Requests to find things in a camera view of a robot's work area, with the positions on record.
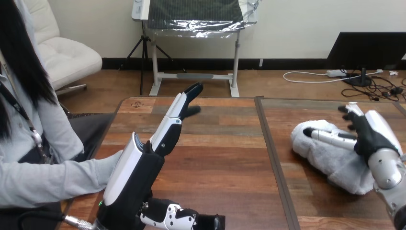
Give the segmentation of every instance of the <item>black baseboard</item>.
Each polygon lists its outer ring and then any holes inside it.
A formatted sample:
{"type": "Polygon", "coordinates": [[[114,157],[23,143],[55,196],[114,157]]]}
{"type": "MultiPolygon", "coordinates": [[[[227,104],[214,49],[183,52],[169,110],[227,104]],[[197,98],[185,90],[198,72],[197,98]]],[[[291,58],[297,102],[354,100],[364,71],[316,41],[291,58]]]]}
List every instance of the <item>black baseboard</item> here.
{"type": "MultiPolygon", "coordinates": [[[[125,58],[103,58],[102,69],[119,69],[125,58]]],[[[232,70],[233,59],[187,59],[174,58],[169,61],[167,58],[158,58],[159,70],[232,70]]],[[[298,70],[298,69],[325,69],[327,59],[264,59],[262,66],[259,66],[259,59],[240,59],[238,69],[261,69],[261,70],[298,70]]],[[[144,65],[145,70],[152,70],[152,60],[144,65]]],[[[123,69],[141,69],[141,58],[132,57],[124,65],[123,69]]],[[[398,70],[406,69],[406,60],[402,60],[396,67],[398,70]]]]}

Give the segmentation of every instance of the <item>black robotic glove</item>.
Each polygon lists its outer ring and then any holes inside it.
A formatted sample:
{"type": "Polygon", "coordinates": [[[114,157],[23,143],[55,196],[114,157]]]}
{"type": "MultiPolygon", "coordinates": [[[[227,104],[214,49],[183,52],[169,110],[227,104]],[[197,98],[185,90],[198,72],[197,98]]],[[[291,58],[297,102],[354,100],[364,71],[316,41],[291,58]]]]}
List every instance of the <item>black robotic glove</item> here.
{"type": "Polygon", "coordinates": [[[358,116],[354,112],[348,112],[345,106],[338,107],[338,110],[346,113],[343,115],[344,120],[352,122],[352,125],[349,125],[348,129],[355,130],[358,134],[357,144],[354,146],[354,150],[357,154],[364,157],[367,165],[369,157],[379,149],[387,148],[397,152],[395,146],[388,139],[372,129],[364,115],[358,116]]]}

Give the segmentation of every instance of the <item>white armchair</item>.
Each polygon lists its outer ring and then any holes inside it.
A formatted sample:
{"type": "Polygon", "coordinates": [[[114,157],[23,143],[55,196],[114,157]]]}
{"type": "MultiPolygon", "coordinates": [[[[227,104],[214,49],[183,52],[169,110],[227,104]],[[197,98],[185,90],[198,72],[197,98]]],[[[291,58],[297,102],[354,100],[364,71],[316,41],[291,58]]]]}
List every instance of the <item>white armchair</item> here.
{"type": "Polygon", "coordinates": [[[63,88],[76,80],[98,72],[102,58],[82,43],[59,37],[59,28],[47,0],[24,0],[33,18],[35,38],[45,69],[57,95],[86,85],[63,88]]]}

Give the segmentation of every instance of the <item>monitor stand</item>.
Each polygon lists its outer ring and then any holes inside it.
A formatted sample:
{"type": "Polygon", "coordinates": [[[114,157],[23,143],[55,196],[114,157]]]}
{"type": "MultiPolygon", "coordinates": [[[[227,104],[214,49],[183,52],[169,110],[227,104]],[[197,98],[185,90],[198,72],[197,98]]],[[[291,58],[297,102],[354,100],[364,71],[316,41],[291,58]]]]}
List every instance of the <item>monitor stand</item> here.
{"type": "MultiPolygon", "coordinates": [[[[346,76],[341,76],[341,79],[343,78],[349,78],[349,77],[355,77],[358,76],[359,73],[347,73],[346,76]]],[[[365,86],[370,86],[372,84],[371,78],[366,75],[366,68],[362,68],[361,70],[361,76],[353,79],[346,79],[343,80],[343,82],[352,85],[352,86],[359,86],[359,87],[365,87],[365,86]]]]}

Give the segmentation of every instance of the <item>prosthetic arm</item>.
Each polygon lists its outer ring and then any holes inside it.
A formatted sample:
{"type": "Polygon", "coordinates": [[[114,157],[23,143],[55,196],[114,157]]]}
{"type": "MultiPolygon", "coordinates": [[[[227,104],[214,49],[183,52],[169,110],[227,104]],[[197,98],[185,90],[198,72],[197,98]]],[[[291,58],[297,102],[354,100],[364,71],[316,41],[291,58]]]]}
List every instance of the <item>prosthetic arm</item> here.
{"type": "Polygon", "coordinates": [[[363,113],[356,103],[338,108],[358,136],[306,128],[303,133],[322,142],[356,151],[371,169],[374,190],[386,204],[397,230],[406,227],[406,167],[401,146],[385,119],[375,110],[363,113]]]}
{"type": "Polygon", "coordinates": [[[133,133],[118,161],[99,204],[93,224],[66,216],[65,222],[80,230],[142,230],[151,225],[164,230],[224,230],[225,217],[202,215],[170,200],[152,197],[151,186],[178,142],[182,121],[200,107],[189,103],[200,94],[197,83],[179,93],[157,131],[146,143],[133,133]]]}

